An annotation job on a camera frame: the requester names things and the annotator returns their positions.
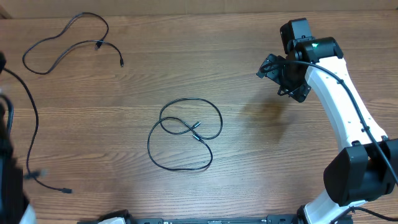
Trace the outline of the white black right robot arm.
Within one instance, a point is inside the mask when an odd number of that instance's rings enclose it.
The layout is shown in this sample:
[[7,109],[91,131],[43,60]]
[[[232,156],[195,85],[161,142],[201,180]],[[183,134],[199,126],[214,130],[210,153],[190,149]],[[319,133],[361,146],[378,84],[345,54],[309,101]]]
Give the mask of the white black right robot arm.
[[338,155],[325,168],[325,188],[315,200],[292,215],[268,215],[266,222],[351,223],[353,212],[397,185],[397,141],[367,110],[334,38],[314,37],[305,18],[288,21],[280,36],[284,56],[269,55],[257,75],[298,102],[315,92],[335,132]]

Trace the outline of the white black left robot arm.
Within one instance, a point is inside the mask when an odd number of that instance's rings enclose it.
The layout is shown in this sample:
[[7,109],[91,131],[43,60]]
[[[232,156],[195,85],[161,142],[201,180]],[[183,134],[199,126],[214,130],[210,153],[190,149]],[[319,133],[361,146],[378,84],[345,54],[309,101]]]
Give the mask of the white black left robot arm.
[[[24,87],[35,114],[35,130],[28,151],[26,166],[28,170],[28,176],[37,180],[37,177],[31,175],[29,166],[30,150],[33,146],[38,127],[39,127],[39,115],[35,101],[29,91],[25,82],[14,72],[5,68],[6,58],[1,52],[1,73],[7,72],[8,74],[15,77]],[[6,107],[1,103],[1,223],[10,224],[36,224],[37,216],[33,206],[30,204],[29,199],[24,193],[23,180],[24,174],[22,168],[17,165],[16,158],[13,157],[14,148],[12,146],[10,135],[12,130],[12,122],[14,118],[14,106],[11,100],[3,93],[1,93],[1,99],[5,102]],[[4,115],[7,109],[7,122],[4,122]],[[109,214],[99,217],[97,220],[92,221],[80,221],[77,223],[104,223],[104,224],[116,224],[125,223],[133,224],[138,223],[128,210],[119,210],[111,212]]]

